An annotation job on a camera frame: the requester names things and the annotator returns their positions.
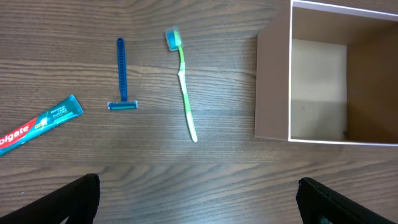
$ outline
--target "green and white toothbrush handle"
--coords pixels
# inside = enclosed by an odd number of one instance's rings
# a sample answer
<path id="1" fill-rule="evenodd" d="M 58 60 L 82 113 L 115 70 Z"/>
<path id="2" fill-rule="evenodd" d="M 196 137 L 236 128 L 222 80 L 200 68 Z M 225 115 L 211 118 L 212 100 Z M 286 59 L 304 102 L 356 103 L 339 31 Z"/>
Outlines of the green and white toothbrush handle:
<path id="1" fill-rule="evenodd" d="M 198 136 L 197 132 L 195 131 L 195 125 L 193 123 L 191 105 L 189 103 L 188 92 L 187 92 L 187 84 L 185 83 L 185 62 L 181 62 L 180 64 L 180 71 L 178 72 L 178 77 L 180 79 L 182 95 L 184 97 L 185 116 L 187 117 L 189 132 L 191 134 L 192 141 L 197 142 Z"/>

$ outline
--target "brown box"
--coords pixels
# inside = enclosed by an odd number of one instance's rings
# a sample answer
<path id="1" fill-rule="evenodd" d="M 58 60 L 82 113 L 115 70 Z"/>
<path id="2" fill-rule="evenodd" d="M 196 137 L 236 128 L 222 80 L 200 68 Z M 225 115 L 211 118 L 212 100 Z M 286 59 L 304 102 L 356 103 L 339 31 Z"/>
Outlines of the brown box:
<path id="1" fill-rule="evenodd" d="M 397 22 L 291 1 L 258 33 L 254 135 L 398 146 Z"/>

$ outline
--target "colgate toothpaste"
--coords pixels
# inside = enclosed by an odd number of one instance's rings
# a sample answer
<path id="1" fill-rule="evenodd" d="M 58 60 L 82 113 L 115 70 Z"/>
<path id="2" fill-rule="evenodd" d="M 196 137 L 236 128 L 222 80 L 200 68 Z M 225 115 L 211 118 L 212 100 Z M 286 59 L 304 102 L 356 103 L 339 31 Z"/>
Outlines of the colgate toothpaste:
<path id="1" fill-rule="evenodd" d="M 75 96 L 70 95 L 57 106 L 0 138 L 0 156 L 58 125 L 83 114 Z"/>

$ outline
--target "white colgate lettering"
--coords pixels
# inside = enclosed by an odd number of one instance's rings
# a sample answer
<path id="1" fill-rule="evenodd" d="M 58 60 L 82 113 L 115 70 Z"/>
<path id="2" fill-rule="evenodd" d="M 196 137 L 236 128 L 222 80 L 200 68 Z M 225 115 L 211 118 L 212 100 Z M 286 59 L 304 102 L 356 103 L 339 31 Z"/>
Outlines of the white colgate lettering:
<path id="1" fill-rule="evenodd" d="M 12 142 L 14 138 L 20 136 L 22 133 L 26 133 L 29 130 L 29 125 L 20 128 L 19 131 L 15 131 L 14 133 L 11 133 L 9 135 L 6 135 L 4 138 L 0 139 L 0 146 L 4 144 L 5 142 Z"/>

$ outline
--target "green toothbrush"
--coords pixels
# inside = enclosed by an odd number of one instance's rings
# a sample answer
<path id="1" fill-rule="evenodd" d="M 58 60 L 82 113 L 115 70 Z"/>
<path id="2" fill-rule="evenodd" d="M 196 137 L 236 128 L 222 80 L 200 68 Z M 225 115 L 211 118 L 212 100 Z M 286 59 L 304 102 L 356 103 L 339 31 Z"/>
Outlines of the green toothbrush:
<path id="1" fill-rule="evenodd" d="M 191 105 L 189 104 L 188 92 L 187 92 L 187 84 L 185 83 L 185 59 L 184 53 L 182 52 L 182 40 L 180 31 L 178 31 L 177 26 L 173 26 L 165 31 L 167 45 L 171 51 L 180 52 L 180 70 L 178 71 L 178 77 L 180 79 L 182 95 L 184 97 L 184 106 L 185 106 L 185 116 L 187 117 L 189 132 L 191 134 L 191 138 L 193 142 L 198 141 L 197 132 L 195 131 L 195 125 L 193 123 Z"/>

